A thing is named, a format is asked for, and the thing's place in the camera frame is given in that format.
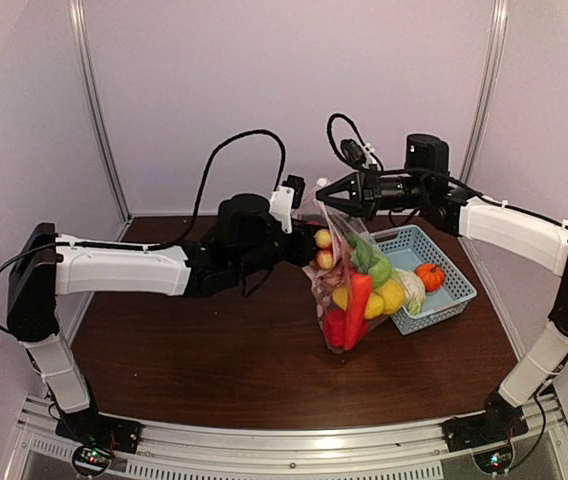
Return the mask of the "clear polka dot zip bag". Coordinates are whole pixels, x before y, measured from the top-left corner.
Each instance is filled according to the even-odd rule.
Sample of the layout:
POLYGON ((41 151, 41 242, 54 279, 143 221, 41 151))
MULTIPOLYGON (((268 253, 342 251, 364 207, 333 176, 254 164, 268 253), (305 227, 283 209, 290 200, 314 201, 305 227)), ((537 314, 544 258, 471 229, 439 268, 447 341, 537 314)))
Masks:
POLYGON ((401 311, 407 290, 365 223, 316 198, 328 185, 326 178, 316 181, 297 217, 319 228, 313 240, 318 252, 305 273, 327 348, 341 354, 401 311))

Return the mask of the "orange toy carrot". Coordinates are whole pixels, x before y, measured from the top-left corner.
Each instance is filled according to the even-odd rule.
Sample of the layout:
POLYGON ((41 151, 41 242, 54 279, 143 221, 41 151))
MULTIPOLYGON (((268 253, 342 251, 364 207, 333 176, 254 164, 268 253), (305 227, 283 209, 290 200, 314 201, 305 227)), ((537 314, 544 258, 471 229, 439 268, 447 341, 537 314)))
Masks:
POLYGON ((366 307, 373 291, 372 279, 367 271, 375 262, 376 254, 373 246, 357 234, 350 234, 348 243, 353 248, 351 263, 355 268, 348 279, 349 297, 346 312, 347 339, 352 340, 361 323, 366 320, 366 307))

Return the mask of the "green toy apple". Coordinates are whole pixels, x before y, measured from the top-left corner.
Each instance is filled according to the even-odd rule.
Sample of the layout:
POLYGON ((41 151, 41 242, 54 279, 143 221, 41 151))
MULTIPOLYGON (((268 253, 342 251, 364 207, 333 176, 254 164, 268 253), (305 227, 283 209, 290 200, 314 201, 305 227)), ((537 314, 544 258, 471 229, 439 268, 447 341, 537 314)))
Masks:
POLYGON ((370 266, 367 274, 372 279, 372 285, 374 289, 380 288, 393 276, 393 266, 390 260, 382 256, 376 256, 374 258, 375 262, 370 266))

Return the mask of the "red toy bell pepper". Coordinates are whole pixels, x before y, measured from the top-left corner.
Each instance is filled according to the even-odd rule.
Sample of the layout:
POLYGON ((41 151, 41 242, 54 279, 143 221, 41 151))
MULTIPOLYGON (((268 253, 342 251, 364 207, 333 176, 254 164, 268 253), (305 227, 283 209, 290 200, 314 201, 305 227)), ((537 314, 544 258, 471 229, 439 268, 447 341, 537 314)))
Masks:
POLYGON ((347 314, 343 310, 332 310, 324 317, 323 333, 331 348, 349 351, 368 333, 368 323, 364 320, 352 340, 347 339, 347 314))

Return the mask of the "yellow toy pear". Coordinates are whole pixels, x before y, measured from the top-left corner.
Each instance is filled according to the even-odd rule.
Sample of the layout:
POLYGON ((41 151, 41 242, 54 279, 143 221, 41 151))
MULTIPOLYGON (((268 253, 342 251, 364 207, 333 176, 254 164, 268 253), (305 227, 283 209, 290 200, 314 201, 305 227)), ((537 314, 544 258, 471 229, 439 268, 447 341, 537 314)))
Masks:
POLYGON ((386 283, 376 288, 374 292, 383 300, 384 315, 392 315, 400 310, 405 303, 405 290, 403 285, 394 279, 389 279, 386 283))

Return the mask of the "toy cabbage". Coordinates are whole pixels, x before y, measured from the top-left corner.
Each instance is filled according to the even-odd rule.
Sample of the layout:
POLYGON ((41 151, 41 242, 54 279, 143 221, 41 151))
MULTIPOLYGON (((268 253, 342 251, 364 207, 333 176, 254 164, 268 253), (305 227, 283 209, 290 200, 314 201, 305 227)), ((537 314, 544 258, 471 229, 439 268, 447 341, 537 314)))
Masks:
POLYGON ((395 274, 404 288, 404 308, 412 316, 419 315, 426 299, 426 290, 422 280, 413 271, 396 269, 395 274))

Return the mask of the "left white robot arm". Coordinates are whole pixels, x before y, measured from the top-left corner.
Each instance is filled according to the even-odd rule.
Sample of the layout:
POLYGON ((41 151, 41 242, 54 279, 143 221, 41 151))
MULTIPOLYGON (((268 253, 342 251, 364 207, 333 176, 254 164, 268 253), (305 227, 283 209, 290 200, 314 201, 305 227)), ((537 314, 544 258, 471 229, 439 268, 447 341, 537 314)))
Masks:
POLYGON ((70 429, 87 444, 101 442, 108 424, 94 410, 56 314, 60 295, 83 292, 154 293, 208 298, 271 273, 280 262, 309 264, 319 248, 318 226, 292 215, 292 196, 238 194, 223 201, 215 225, 198 242, 100 242, 36 226, 9 274, 9 333, 34 360, 70 429))

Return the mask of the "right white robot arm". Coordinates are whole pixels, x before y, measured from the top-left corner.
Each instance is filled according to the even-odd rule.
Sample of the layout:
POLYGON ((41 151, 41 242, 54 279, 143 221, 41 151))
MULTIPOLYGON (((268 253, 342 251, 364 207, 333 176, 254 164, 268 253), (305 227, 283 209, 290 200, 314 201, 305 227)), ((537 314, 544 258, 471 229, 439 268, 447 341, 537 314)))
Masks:
POLYGON ((568 222, 488 198, 450 176, 449 148, 428 134, 407 138, 403 168, 384 170, 360 140, 329 142, 352 173, 316 195, 351 216, 372 219, 380 210, 416 210, 433 227, 499 247, 560 277, 548 321, 533 346, 485 401, 476 430, 494 442, 516 428, 518 408, 545 387, 568 361, 568 222))

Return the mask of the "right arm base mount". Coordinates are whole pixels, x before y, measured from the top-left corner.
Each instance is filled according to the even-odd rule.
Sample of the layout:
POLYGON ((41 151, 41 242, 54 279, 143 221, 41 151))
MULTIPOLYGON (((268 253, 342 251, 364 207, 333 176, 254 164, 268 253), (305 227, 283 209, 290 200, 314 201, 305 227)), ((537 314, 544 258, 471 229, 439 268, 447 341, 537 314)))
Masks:
POLYGON ((505 426, 491 426, 486 412, 452 417, 442 424, 450 453, 469 450, 474 465, 483 473, 506 474, 515 464, 513 440, 528 432, 528 424, 519 411, 505 426))

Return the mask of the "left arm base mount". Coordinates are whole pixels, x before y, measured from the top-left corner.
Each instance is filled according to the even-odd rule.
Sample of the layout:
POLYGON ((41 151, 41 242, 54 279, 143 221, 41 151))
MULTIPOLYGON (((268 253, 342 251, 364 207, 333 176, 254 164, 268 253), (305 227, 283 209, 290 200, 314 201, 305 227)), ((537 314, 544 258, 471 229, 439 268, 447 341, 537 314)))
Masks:
POLYGON ((78 443, 71 454, 71 466, 81 477, 102 475, 113 465, 117 453, 137 452, 142 433, 138 421, 104 415, 94 401, 75 413, 65 413, 54 403, 49 412, 57 421, 55 433, 78 443))

